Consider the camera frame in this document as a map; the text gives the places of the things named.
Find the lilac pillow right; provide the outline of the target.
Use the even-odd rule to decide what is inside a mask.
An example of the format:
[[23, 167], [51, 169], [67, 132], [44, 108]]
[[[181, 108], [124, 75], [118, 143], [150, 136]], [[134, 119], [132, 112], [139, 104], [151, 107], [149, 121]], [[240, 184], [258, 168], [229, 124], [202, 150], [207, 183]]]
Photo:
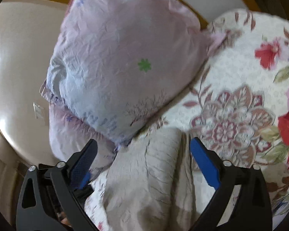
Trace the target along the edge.
[[71, 0], [42, 94], [126, 144], [224, 39], [178, 0]]

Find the pink pillow left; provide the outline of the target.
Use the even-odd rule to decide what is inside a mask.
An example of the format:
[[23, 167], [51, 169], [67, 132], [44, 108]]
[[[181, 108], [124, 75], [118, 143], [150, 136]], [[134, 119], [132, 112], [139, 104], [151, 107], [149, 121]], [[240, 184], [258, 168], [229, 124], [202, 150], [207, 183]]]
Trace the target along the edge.
[[91, 180], [95, 180], [113, 163], [116, 156], [115, 144], [75, 117], [65, 106], [49, 104], [49, 143], [57, 159], [69, 160], [90, 139], [97, 142], [97, 155], [89, 169]]

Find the beige knitted sweater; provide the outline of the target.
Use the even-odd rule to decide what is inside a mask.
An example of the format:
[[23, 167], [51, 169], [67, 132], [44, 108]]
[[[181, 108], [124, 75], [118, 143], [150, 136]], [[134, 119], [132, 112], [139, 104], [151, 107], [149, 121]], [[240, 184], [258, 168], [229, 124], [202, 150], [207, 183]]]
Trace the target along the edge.
[[190, 230], [198, 219], [191, 139], [160, 128], [120, 149], [103, 201], [111, 230]]

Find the floral quilted bedspread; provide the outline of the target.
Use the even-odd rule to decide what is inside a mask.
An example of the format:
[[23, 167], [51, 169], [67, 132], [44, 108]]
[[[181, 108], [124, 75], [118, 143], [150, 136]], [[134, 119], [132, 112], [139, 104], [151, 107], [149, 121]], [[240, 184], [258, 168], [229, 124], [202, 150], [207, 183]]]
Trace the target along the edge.
[[[208, 28], [227, 34], [220, 49], [134, 138], [174, 127], [234, 166], [258, 166], [271, 201], [272, 230], [289, 230], [289, 21], [237, 10]], [[192, 162], [199, 218], [215, 189], [193, 156]], [[103, 205], [109, 169], [92, 182], [84, 204], [98, 230], [111, 230]]]

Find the cream wooden headboard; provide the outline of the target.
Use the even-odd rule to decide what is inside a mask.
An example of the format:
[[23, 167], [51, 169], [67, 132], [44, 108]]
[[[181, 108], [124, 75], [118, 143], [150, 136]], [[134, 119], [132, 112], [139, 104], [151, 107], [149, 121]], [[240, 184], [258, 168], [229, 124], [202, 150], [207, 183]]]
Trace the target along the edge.
[[[50, 59], [70, 4], [54, 0], [9, 0], [0, 4], [0, 130], [29, 164], [55, 165], [49, 124], [34, 119], [34, 105], [49, 111], [42, 94]], [[178, 0], [198, 18], [211, 19], [243, 0]]]

